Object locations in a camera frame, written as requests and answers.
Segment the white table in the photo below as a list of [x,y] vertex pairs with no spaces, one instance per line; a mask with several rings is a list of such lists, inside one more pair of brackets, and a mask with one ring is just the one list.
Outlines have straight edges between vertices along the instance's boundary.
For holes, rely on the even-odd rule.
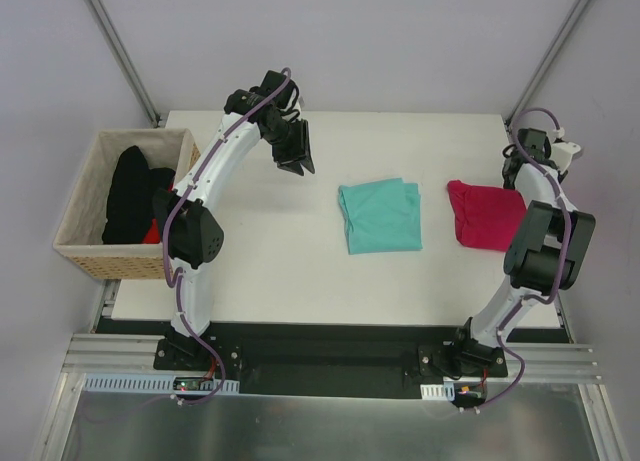
[[[221,112],[172,111],[167,128],[189,128],[201,151]],[[507,145],[497,115],[304,113],[315,175],[276,168],[261,142],[233,174],[214,216],[225,244],[214,260],[215,321],[461,325],[503,279],[503,254],[455,239],[446,184],[501,186]],[[338,186],[391,177],[422,195],[419,252],[349,256]],[[112,317],[169,320],[164,283],[122,281]],[[558,327],[552,306],[521,326]]]

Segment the red folded towel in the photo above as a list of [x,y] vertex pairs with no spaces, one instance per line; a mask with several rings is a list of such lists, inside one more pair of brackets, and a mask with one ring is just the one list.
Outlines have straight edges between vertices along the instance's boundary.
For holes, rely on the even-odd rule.
[[449,181],[447,190],[460,244],[506,252],[527,212],[520,193],[458,180]]

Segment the folded cloth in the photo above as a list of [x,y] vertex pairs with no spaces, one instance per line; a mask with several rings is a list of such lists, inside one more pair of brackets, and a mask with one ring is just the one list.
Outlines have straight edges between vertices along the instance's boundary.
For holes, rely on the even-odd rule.
[[349,254],[422,249],[417,184],[395,178],[340,186],[338,193]]
[[506,252],[527,212],[520,193],[458,180],[449,181],[447,190],[460,244]]

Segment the metal pole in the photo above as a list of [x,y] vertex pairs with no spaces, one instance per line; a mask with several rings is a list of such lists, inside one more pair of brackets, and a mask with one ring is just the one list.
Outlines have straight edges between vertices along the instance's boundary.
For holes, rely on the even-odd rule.
[[508,116],[506,124],[511,124],[511,120],[513,117],[525,109],[531,101],[531,98],[536,94],[542,83],[547,78],[549,74],[549,69],[555,63],[556,59],[558,59],[558,55],[562,52],[562,49],[567,45],[567,41],[571,34],[574,32],[575,28],[580,24],[583,19],[584,14],[587,11],[587,8],[593,4],[594,0],[576,0],[569,11],[569,14],[565,18],[562,26],[558,30],[557,34],[553,38],[551,45],[547,49],[547,52],[542,57],[542,61],[536,68],[533,77],[527,84],[524,92],[518,99],[515,108],[511,111],[511,114]]
[[85,1],[102,31],[102,34],[111,49],[113,57],[120,66],[122,74],[129,83],[129,86],[131,86],[140,106],[149,118],[151,126],[157,128],[160,122],[160,114],[156,110],[151,98],[149,97],[149,93],[142,84],[140,76],[133,66],[131,58],[129,57],[129,54],[127,54],[127,50],[125,49],[124,44],[122,44],[122,40],[120,39],[120,36],[118,35],[118,32],[116,31],[116,28],[113,25],[104,4],[102,3],[102,0]]

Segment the teal cloth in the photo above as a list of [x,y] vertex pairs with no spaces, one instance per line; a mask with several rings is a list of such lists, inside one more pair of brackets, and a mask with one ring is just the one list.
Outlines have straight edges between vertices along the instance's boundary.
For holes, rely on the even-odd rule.
[[417,184],[395,178],[338,192],[349,254],[422,249]]

